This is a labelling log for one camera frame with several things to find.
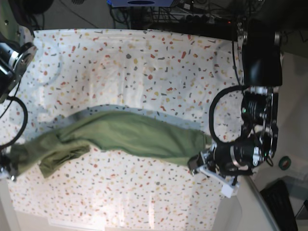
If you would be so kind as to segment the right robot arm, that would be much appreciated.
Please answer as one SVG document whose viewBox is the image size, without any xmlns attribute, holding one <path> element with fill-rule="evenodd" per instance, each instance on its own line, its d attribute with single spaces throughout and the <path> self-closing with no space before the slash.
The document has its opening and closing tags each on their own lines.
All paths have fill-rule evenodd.
<svg viewBox="0 0 308 231">
<path fill-rule="evenodd" d="M 0 2 L 0 102 L 16 102 L 23 111 L 23 122 L 16 136 L 0 146 L 0 177 L 16 181 L 18 167 L 5 153 L 24 132 L 28 122 L 25 104 L 10 92 L 21 79 L 33 60 L 37 48 L 34 45 L 34 30 L 27 19 L 22 0 Z"/>
</svg>

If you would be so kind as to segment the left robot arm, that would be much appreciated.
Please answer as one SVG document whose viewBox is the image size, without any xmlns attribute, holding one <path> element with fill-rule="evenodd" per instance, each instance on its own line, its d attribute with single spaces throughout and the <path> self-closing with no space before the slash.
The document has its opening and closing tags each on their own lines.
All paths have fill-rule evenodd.
<svg viewBox="0 0 308 231">
<path fill-rule="evenodd" d="M 192 157 L 188 168 L 192 175 L 203 173 L 223 180 L 227 176 L 250 176 L 262 163 L 272 165 L 278 142 L 278 89 L 282 85 L 281 36 L 259 19 L 239 19 L 237 36 L 242 40 L 243 78 L 236 86 L 220 91 L 209 109 L 212 145 Z M 240 136 L 225 142 L 214 129 L 214 113 L 219 100 L 238 91 L 241 103 Z"/>
</svg>

